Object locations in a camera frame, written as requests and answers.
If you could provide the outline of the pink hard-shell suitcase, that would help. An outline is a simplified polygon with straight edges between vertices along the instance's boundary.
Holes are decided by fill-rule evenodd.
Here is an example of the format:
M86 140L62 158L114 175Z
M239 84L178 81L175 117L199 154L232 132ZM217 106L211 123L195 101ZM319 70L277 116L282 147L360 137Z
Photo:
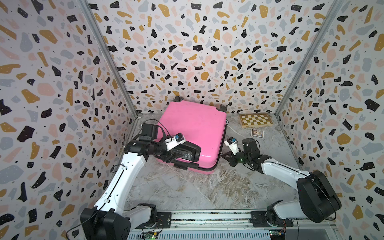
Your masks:
M176 96L160 118L159 125L172 136L181 133L186 142L172 149L180 157L166 163L186 171L212 174L226 136L227 108L227 105L214 107Z

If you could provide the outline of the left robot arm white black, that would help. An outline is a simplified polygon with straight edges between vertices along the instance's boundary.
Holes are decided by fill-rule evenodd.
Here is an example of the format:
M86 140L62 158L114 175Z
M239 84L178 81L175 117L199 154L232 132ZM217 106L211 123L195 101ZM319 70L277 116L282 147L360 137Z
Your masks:
M149 156L164 157L173 161L182 154L168 150L165 143L153 141L130 141L124 150L110 185L93 208L85 208L80 221L88 240L126 240L137 227L157 225L157 209L152 204L139 204L125 212L126 199L133 183Z

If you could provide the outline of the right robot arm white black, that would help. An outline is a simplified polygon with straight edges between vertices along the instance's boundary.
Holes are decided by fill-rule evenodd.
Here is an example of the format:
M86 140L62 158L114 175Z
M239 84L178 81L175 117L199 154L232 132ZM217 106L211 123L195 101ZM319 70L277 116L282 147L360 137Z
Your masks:
M334 221L342 203L327 177L320 171L308 172L283 164L268 155L227 152L222 158L234 167L243 164L253 172L274 177L292 187L298 193L296 200L282 200L267 207L262 222L277 227L287 219L308 219L314 223Z

